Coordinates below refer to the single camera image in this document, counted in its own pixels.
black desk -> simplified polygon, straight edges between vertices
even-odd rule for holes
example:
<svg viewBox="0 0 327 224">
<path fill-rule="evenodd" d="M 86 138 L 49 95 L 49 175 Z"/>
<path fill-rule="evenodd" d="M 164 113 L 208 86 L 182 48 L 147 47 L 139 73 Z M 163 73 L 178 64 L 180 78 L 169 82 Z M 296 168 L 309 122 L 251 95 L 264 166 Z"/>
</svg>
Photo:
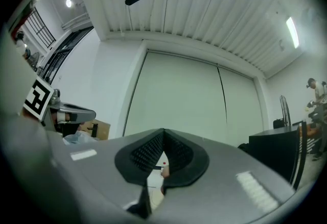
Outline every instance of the black desk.
<svg viewBox="0 0 327 224">
<path fill-rule="evenodd" d="M 299 144 L 298 126 L 267 130 L 249 136 L 249 154 L 292 183 Z"/>
</svg>

white roller blind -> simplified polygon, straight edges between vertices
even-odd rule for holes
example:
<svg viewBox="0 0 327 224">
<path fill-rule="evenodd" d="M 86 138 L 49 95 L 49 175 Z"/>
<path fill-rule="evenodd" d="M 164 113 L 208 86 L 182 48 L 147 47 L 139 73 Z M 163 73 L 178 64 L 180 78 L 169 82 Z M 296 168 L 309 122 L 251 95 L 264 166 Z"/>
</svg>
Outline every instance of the white roller blind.
<svg viewBox="0 0 327 224">
<path fill-rule="evenodd" d="M 154 128 L 179 130 L 226 143 L 225 103 L 217 68 L 148 53 L 125 135 Z"/>
<path fill-rule="evenodd" d="M 226 98 L 228 143 L 237 147 L 263 131 L 258 94 L 252 80 L 226 69 L 219 71 Z"/>
</svg>

round light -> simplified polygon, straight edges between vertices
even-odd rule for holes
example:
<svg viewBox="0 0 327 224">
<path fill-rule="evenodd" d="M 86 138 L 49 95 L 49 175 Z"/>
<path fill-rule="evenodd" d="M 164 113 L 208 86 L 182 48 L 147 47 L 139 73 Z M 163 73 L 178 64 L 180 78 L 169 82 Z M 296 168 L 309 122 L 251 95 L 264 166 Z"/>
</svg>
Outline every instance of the round light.
<svg viewBox="0 0 327 224">
<path fill-rule="evenodd" d="M 71 0 L 66 0 L 66 5 L 67 5 L 67 7 L 71 7 L 72 6 L 72 1 Z"/>
</svg>

textured black pad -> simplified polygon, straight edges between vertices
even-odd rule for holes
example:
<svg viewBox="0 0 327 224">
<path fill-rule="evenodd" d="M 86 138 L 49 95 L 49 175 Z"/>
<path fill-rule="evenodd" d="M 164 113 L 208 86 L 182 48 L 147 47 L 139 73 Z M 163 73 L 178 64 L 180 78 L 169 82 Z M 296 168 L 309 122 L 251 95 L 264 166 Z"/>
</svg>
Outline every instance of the textured black pad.
<svg viewBox="0 0 327 224">
<path fill-rule="evenodd" d="M 201 146 L 165 129 L 123 147 L 114 162 L 127 182 L 146 186 L 147 177 L 163 152 L 170 172 L 163 182 L 164 189 L 192 184 L 209 166 L 209 156 Z"/>
</svg>

ceiling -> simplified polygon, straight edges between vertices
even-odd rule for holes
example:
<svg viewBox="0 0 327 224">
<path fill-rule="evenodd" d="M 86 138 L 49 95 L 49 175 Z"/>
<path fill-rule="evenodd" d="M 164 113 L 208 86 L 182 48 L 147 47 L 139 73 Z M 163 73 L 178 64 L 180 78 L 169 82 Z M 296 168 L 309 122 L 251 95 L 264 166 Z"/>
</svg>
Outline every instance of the ceiling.
<svg viewBox="0 0 327 224">
<path fill-rule="evenodd" d="M 266 77 L 302 53 L 301 47 L 294 49 L 286 20 L 292 16 L 300 30 L 300 16 L 311 5 L 310 0 L 141 0 L 130 7 L 124 0 L 101 2 L 112 32 L 150 31 L 199 40 L 246 60 Z"/>
</svg>

